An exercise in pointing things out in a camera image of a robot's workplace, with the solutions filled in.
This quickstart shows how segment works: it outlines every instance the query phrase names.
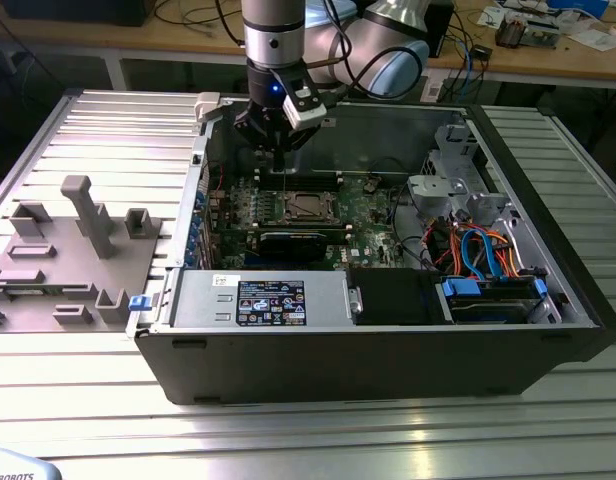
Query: electronic equipment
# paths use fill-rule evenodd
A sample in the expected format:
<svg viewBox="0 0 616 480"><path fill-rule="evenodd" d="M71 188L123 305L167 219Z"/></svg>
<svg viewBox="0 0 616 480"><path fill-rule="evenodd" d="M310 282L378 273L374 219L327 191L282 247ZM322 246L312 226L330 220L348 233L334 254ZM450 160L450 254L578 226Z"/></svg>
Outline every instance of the electronic equipment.
<svg viewBox="0 0 616 480"><path fill-rule="evenodd" d="M428 28L426 43L430 48L430 58L439 57L454 11L455 4L452 0L431 0L424 16Z"/></svg>
<svg viewBox="0 0 616 480"><path fill-rule="evenodd" d="M555 48L560 36L559 27L552 20L509 11L495 33L495 41L506 48L519 45Z"/></svg>
<svg viewBox="0 0 616 480"><path fill-rule="evenodd" d="M150 15L155 0L1 0L12 18L68 22L112 23L140 27Z"/></svg>
<svg viewBox="0 0 616 480"><path fill-rule="evenodd" d="M509 146L536 131L499 133L538 112L347 102L263 175L248 99L201 97L172 268L127 330L172 402L517 394L616 340Z"/></svg>

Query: metal frame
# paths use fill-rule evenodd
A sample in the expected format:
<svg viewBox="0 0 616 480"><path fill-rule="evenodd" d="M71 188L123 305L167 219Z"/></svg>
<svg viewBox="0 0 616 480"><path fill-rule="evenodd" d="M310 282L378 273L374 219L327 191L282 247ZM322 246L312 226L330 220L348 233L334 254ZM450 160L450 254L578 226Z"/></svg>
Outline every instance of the metal frame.
<svg viewBox="0 0 616 480"><path fill-rule="evenodd" d="M165 50L145 50L129 48L85 47L78 45L53 45L45 43L28 44L27 47L34 53L48 53L57 55L75 55L80 57L101 58L108 71L110 82L114 90L130 90L131 85L126 75L123 60L155 60L176 61L189 63L211 63L223 65L245 65L245 55L204 53L204 52L177 52ZM21 47L15 43L0 41L2 51L20 51ZM456 69L427 67L422 74L426 77L422 102L436 102L441 93L443 81L454 75ZM466 72L461 72L459 78L465 78ZM615 89L616 80L562 77L552 75L534 75L527 73L506 73L486 71L484 80L496 82L529 83L536 85L559 85L583 88Z"/></svg>

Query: paper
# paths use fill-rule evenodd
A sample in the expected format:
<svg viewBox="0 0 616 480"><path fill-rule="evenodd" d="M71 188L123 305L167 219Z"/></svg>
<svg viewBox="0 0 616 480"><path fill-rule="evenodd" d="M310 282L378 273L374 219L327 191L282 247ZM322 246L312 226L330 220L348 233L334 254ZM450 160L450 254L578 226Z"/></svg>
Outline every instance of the paper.
<svg viewBox="0 0 616 480"><path fill-rule="evenodd" d="M501 25L507 11L507 8L486 7L479 17L479 20L477 20L477 24L497 29L499 25Z"/></svg>
<svg viewBox="0 0 616 480"><path fill-rule="evenodd" d="M606 52L616 48L616 37L600 32L599 30L586 30L585 32L570 35L574 41L594 48L600 52Z"/></svg>

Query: wire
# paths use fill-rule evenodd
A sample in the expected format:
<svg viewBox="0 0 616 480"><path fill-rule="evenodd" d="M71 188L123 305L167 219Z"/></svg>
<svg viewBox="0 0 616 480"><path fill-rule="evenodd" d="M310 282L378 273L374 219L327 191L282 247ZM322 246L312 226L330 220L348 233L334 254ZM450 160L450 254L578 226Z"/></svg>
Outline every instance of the wire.
<svg viewBox="0 0 616 480"><path fill-rule="evenodd" d="M407 186L408 186L408 182L405 182L403 184L403 186L401 187L401 190L399 190L399 193L397 194L397 198L395 199L395 205L392 208L390 223L391 223L391 226L392 226L393 234L395 235L395 239L397 240L397 243L401 245L401 248L403 248L404 252L406 252L408 255L410 255L412 258L414 258L423 267L425 267L427 269L437 270L435 268L435 266L432 265L428 260L426 260L424 258L421 258L419 255L417 255L415 252L413 252L412 250L410 250L408 247L406 247L404 245L404 243L407 242L408 240L412 240L412 239L415 239L415 238L421 238L421 237L419 237L418 235L410 235L410 236L404 238L403 240L399 238L399 233L397 232L397 223L396 223L397 208L399 207L399 200L401 199L402 195L404 194L404 190L406 190Z"/></svg>
<svg viewBox="0 0 616 480"><path fill-rule="evenodd" d="M246 44L246 42L235 37L235 35L230 30L230 27L228 26L228 22L226 22L226 15L224 15L224 11L221 8L221 2L219 0L215 0L215 8L217 8L217 13L219 14L219 20L221 20L221 24L224 26L224 30L226 30L226 33L228 34L230 39L238 47L243 47Z"/></svg>
<svg viewBox="0 0 616 480"><path fill-rule="evenodd" d="M221 185L224 183L224 166L223 164L219 165L219 185L217 185L217 189L215 193L217 193L221 189Z"/></svg>
<svg viewBox="0 0 616 480"><path fill-rule="evenodd" d="M335 62L335 64L345 62L352 54L352 41L341 27L339 14L337 13L337 8L335 7L333 0L322 0L322 3L326 10L326 16L328 17L328 20L330 21L332 26L335 27L335 30L337 30L337 35L339 36L339 41L341 43L341 57L332 60Z"/></svg>
<svg viewBox="0 0 616 480"><path fill-rule="evenodd" d="M470 270L475 275L477 275L477 277L479 277L480 280L484 281L486 279L484 274L481 273L479 270L477 270L477 268L471 263L470 259L468 258L468 240L473 234L481 235L484 241L484 248L486 250L486 259L488 260L488 266L490 267L490 272L495 277L500 277L502 275L501 268L499 267L499 264L495 261L495 254L492 248L492 244L490 243L487 232L485 232L483 229L472 228L468 230L466 233L464 233L464 236L461 239L461 258L464 262L464 265L468 267L468 270Z"/></svg>
<svg viewBox="0 0 616 480"><path fill-rule="evenodd" d="M30 70L37 63L37 60L33 57L31 59L30 64L26 67L26 73L24 74L24 80L21 82L21 102L24 104L24 108L27 110L28 105L26 104L26 84L28 83L28 75L30 75Z"/></svg>
<svg viewBox="0 0 616 480"><path fill-rule="evenodd" d="M176 21L176 20L170 20L169 18L165 18L163 16L161 16L161 14L159 13L159 10L164 7L166 4L170 3L172 0L162 0L160 3L158 3L155 6L155 18L161 20L162 22L168 23L170 25L183 25L183 26L189 26L189 25L205 25L208 23L212 23L212 22L216 22L217 20L221 20L221 16L216 16L213 18L207 18L204 20L198 20L198 21L188 21L187 17L188 15L190 15L193 12L197 12L200 10L205 10L205 9L211 9L211 8L216 8L216 7L200 7L200 8L193 8L192 10L189 10L188 12L184 13L182 15L183 19L185 21ZM237 13L241 13L241 10L235 10L233 12L229 12L226 14L223 14L224 18L230 17L231 15L236 15Z"/></svg>
<svg viewBox="0 0 616 480"><path fill-rule="evenodd" d="M378 163L383 162L384 160L389 160L389 161L393 162L394 164L399 165L399 168L401 168L404 173L410 173L401 160L399 160L398 158L395 158L395 157L390 157L390 156L388 156L388 157L381 157L381 158L378 158L375 161L373 161L368 166L368 173L371 173L373 171L373 167L377 166Z"/></svg>
<svg viewBox="0 0 616 480"><path fill-rule="evenodd" d="M348 58L350 57L352 53L352 48L353 48L352 41L350 40L350 37L348 37L346 32L341 28L341 21L339 20L339 15L337 14L337 9L334 6L333 0L323 0L323 2L324 2L324 5L326 6L326 15L328 16L328 20L333 25L333 27L335 27L335 29L337 30L337 35L339 36L341 52L342 52L342 57L340 61L344 62L346 71L348 72L348 75L350 76L350 79L352 80L352 83L350 83L350 85L348 85L348 87L344 91L343 96L350 93L350 91L353 90L354 88L357 88L358 90L360 90L361 92L363 92L364 94L370 97L378 98L380 100L396 100L398 98L403 97L404 95L407 95L408 92L410 92L413 88L415 88L415 86L421 79L421 74L424 70L424 67L421 62L421 59L419 58L419 55L417 55L416 52L410 50L409 48L402 47L402 46L389 47L379 52L366 64L364 68L361 69L359 74L355 76L354 73L352 72L352 68L350 67L350 62L348 62ZM366 73L368 73L368 71L373 67L373 65L377 63L385 55L389 53L393 53L393 52L407 53L408 55L410 55L411 57L415 59L415 62L417 63L417 67L418 67L418 72L417 72L417 76L414 79L414 81L406 89L404 89L403 92L400 92L398 94L392 94L392 95L374 93L368 90L363 85L361 85L360 84L361 79L364 77L364 75L366 75Z"/></svg>
<svg viewBox="0 0 616 480"><path fill-rule="evenodd" d="M408 85L408 87L406 87L403 92L399 92L399 93L395 93L395 94L390 94L390 95L374 93L374 92L371 92L371 91L367 90L362 85L360 85L359 82L364 77L364 75L366 75L366 73L368 73L368 71L373 67L373 65L375 63L377 63L381 59L381 57L383 57L384 55L387 55L389 53L392 53L392 52L404 52L404 53L407 53L408 55L412 56L415 59L415 62L417 62L417 67L418 67L417 75L416 75L415 79L412 81L412 83L410 85ZM417 53L413 52L412 50L410 50L409 48L406 48L406 47L401 47L401 46L389 47L389 48L386 48L385 50L379 52L377 55L375 55L366 64L366 66L361 69L361 71L359 72L359 74L356 77L353 78L352 75L351 75L351 78L353 78L353 81L352 81L352 83L350 85L348 85L347 92L349 92L353 88L358 88L359 90L364 92L366 95L374 97L374 98L378 98L378 99L381 99L381 100L395 100L395 99L403 97L404 95L407 95L408 92L410 92L413 88L415 88L415 86L417 85L417 83L419 83L419 80L421 79L421 73L423 72L423 70L424 70L423 64L421 63L421 59L419 58L419 55L417 55Z"/></svg>
<svg viewBox="0 0 616 480"><path fill-rule="evenodd" d="M59 80L55 75L53 75L53 73L48 70L48 68L46 67L46 65L44 65L38 58L37 56L32 53L32 51L21 41L19 40L19 38L12 32L12 30L10 30L10 28L8 28L8 26L4 23L4 21L1 19L0 17L0 25L1 28L3 28L6 33L8 35L10 35L10 38L12 38L15 43L17 43L23 50L25 50L25 52L30 55L32 58L35 59L35 62L37 62L37 64L41 67L41 69L46 72L46 74L53 79L53 81L55 81L55 83L57 83L57 85L59 85L61 87L62 90L66 89L66 86L61 82L61 80Z"/></svg>
<svg viewBox="0 0 616 480"><path fill-rule="evenodd" d="M466 53L466 59L468 61L468 71L466 72L466 78L464 79L464 84L461 87L461 93L459 94L459 98L457 99L457 101L460 102L466 95L466 87L470 83L470 74L472 73L472 58L470 57L470 52L468 51L468 47L466 46L466 44L461 40L457 40L457 43L459 43L459 45L463 47L464 52Z"/></svg>

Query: blue latch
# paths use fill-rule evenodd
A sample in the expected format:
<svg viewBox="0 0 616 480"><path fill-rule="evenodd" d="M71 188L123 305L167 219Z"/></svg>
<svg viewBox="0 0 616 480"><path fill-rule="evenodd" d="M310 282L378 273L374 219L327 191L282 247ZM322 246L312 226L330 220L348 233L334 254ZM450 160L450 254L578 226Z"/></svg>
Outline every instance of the blue latch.
<svg viewBox="0 0 616 480"><path fill-rule="evenodd" d="M149 295L133 295L128 303L131 312L148 312L152 310L152 297Z"/></svg>
<svg viewBox="0 0 616 480"><path fill-rule="evenodd" d="M537 292L539 292L539 295L542 298L548 295L548 287L546 287L546 283L542 279L535 279L535 287L537 288Z"/></svg>
<svg viewBox="0 0 616 480"><path fill-rule="evenodd" d="M455 295L481 295L479 284L474 278L449 278L441 285L446 297Z"/></svg>

